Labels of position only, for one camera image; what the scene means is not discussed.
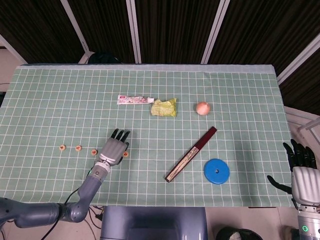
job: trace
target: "dark curtain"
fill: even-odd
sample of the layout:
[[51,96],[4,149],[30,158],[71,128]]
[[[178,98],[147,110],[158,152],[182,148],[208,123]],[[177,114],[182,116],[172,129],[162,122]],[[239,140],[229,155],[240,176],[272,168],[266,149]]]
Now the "dark curtain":
[[219,0],[135,0],[142,63],[200,64]]
[[123,63],[135,63],[126,0],[69,0],[92,52],[110,52]]
[[231,0],[208,63],[272,64],[278,75],[318,33],[318,0]]
[[0,3],[0,34],[29,63],[78,63],[85,53],[60,0]]
[[282,84],[285,106],[320,115],[320,49]]

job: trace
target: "robotic hand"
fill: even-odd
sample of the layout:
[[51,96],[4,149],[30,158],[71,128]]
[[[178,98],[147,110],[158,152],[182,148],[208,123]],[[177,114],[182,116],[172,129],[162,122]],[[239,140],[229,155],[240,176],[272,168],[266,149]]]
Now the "robotic hand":
[[300,239],[320,240],[320,170],[309,147],[304,148],[293,139],[291,144],[293,150],[283,143],[291,171],[291,187],[276,182],[270,175],[267,178],[277,189],[292,194],[293,204],[298,210]]
[[116,129],[100,152],[82,185],[76,190],[78,202],[68,203],[23,203],[0,197],[0,230],[8,220],[14,220],[19,228],[29,228],[57,224],[58,220],[79,223],[88,213],[89,205],[110,172],[110,167],[118,165],[129,143],[125,142],[130,131],[124,133]]

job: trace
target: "table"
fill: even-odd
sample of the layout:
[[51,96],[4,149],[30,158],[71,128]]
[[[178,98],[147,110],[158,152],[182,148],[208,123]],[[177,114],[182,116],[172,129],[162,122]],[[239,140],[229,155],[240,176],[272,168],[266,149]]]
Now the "table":
[[[177,98],[177,117],[151,116],[150,104],[117,105],[119,94]],[[201,101],[211,103],[207,116],[194,111]],[[217,133],[167,183],[165,175],[211,126]],[[112,167],[92,204],[291,205],[266,178],[291,183],[282,145],[291,135],[271,65],[20,66],[0,108],[0,196],[64,202],[97,159],[91,149],[100,150],[115,128],[131,130],[129,157]],[[213,158],[230,168],[222,185],[204,177]]]

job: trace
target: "black cable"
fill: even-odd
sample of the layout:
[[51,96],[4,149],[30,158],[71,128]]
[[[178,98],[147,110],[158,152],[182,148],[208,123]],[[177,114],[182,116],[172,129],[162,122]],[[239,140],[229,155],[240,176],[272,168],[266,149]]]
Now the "black cable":
[[[91,170],[94,168],[94,166],[93,167],[91,167],[91,169],[88,171],[88,173],[87,173],[87,175],[86,176],[88,176],[90,173],[91,173]],[[64,202],[64,205],[66,205],[67,204],[67,202],[69,201],[69,199],[71,198],[71,196],[75,193],[75,192],[77,192],[78,190],[79,190],[79,188],[80,187],[78,187],[76,190],[74,190],[68,197],[67,197],[67,199],[65,200],[65,202]],[[56,221],[55,221],[55,223],[53,224],[53,226],[49,229],[49,231],[43,236],[43,238],[41,238],[41,240],[44,240],[51,232],[52,232],[52,230],[57,226],[57,224],[58,224],[58,222],[59,222],[59,220],[60,220],[60,218],[61,218],[61,215],[62,215],[62,207],[59,205],[59,215],[58,215],[58,218],[56,219]]]
[[65,200],[65,202],[64,202],[64,205],[66,205],[67,204],[67,202],[69,201],[69,199],[71,198],[71,196],[73,195],[73,194],[75,194],[75,192],[77,192],[79,190],[79,187],[76,189],[76,190],[74,190],[69,196],[68,196],[68,198]]
[[97,240],[96,235],[95,235],[95,232],[94,232],[94,230],[92,229],[90,223],[89,223],[87,220],[83,220],[83,221],[85,221],[86,224],[88,224],[88,226],[89,226],[89,228],[90,228],[90,230],[91,230],[91,232],[92,232],[92,234],[93,234],[94,240]]
[[93,224],[97,229],[101,229],[101,227],[98,227],[98,226],[94,223],[94,221],[92,220],[91,212],[90,212],[90,211],[92,211],[92,212],[94,213],[94,215],[96,215],[96,213],[95,213],[95,211],[94,211],[91,207],[89,207],[89,216],[90,216],[90,219],[91,219],[92,224]]
[[43,236],[43,238],[41,238],[41,240],[44,240],[51,232],[52,230],[57,226],[59,220],[60,220],[60,217],[62,215],[62,207],[59,205],[59,215],[58,215],[58,218],[56,219],[55,223],[53,224],[53,226],[49,229],[49,231]]
[[99,209],[99,210],[104,209],[104,207],[103,207],[103,206],[92,206],[92,207],[94,207],[95,209]]

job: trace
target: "black fingers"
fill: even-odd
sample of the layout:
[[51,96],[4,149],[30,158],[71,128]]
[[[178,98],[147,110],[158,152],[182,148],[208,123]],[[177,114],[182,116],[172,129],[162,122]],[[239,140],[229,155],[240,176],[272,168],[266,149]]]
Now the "black fingers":
[[301,152],[300,146],[295,140],[291,139],[291,144],[293,146],[295,163],[297,166],[302,167],[304,165],[304,161],[305,161],[304,156],[303,156],[303,152]]
[[122,134],[124,133],[124,131],[125,131],[125,130],[121,130],[121,131],[118,133],[118,135],[116,136],[115,139],[120,140],[120,138],[121,138]]
[[290,170],[295,166],[307,167],[307,168],[317,168],[317,162],[314,152],[307,146],[297,143],[295,140],[291,139],[291,144],[293,146],[293,151],[290,146],[283,143],[286,153],[288,154],[288,161],[290,165]]
[[113,131],[111,138],[114,139],[116,137],[118,130],[119,130],[119,128],[117,128],[116,130]]
[[288,162],[289,162],[289,166],[290,166],[290,171],[292,172],[292,168],[297,166],[295,154],[292,151],[291,147],[288,144],[286,144],[285,142],[283,143],[283,146],[286,150],[286,154],[288,155]]
[[[124,150],[124,151],[127,151],[128,147],[129,147],[129,143],[128,143],[128,142],[126,142],[125,144],[126,144],[126,148],[125,148],[125,150]],[[118,164],[117,164],[117,165],[119,165],[123,159],[124,159],[124,157],[122,156],[122,157],[120,158],[120,161],[118,162]]]
[[305,161],[305,148],[301,143],[296,146],[296,158],[300,167],[308,167]]
[[314,152],[310,149],[310,147],[305,147],[306,154],[308,155],[309,161],[310,161],[310,167],[313,169],[317,169],[317,162],[316,162],[316,156]]
[[130,131],[126,131],[120,141],[124,143],[129,134],[130,134]]
[[283,185],[283,184],[276,182],[276,180],[274,180],[274,178],[270,175],[267,175],[266,177],[268,178],[269,182],[277,189],[280,189],[280,190],[286,192],[287,194],[292,194],[292,188],[290,186],[286,186],[286,185]]
[[298,210],[299,208],[298,208],[297,201],[294,198],[291,198],[291,201],[293,202],[293,205],[294,205],[295,209]]

